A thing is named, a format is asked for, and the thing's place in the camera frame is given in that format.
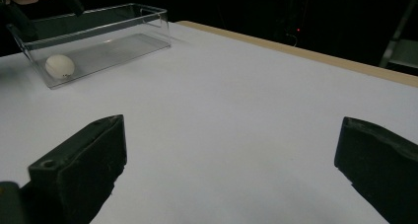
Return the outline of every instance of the dark background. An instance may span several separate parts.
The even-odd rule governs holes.
[[[139,3],[191,21],[345,59],[379,65],[410,0],[81,0],[86,10]],[[61,0],[20,6],[30,19],[70,13]],[[403,36],[418,40],[417,8]],[[2,19],[0,56],[20,52]],[[391,69],[416,74],[414,69]]]

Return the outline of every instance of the clear plastic container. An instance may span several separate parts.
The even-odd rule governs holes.
[[[35,37],[25,36],[13,25],[7,28],[50,89],[171,46],[167,10],[134,3],[85,11],[79,17],[33,20],[33,24]],[[55,54],[74,62],[72,75],[57,79],[47,73],[45,61]]]

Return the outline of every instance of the transparent bin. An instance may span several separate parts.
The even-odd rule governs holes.
[[[7,28],[50,89],[171,46],[167,10],[134,3],[89,10],[78,17],[34,20],[33,24],[34,37],[13,25]],[[46,59],[55,54],[74,62],[73,74],[63,79],[48,74]]]

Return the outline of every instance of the white table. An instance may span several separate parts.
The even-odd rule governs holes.
[[[1,181],[24,185],[32,162],[123,114],[128,163],[93,223],[386,223],[335,149],[344,116],[417,143],[416,77],[185,25],[170,23],[171,48],[55,90],[22,54],[0,58]]]

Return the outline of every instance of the white ball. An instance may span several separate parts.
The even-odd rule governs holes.
[[[73,60],[63,54],[49,56],[45,62],[46,72],[56,79],[65,79],[74,73]]]

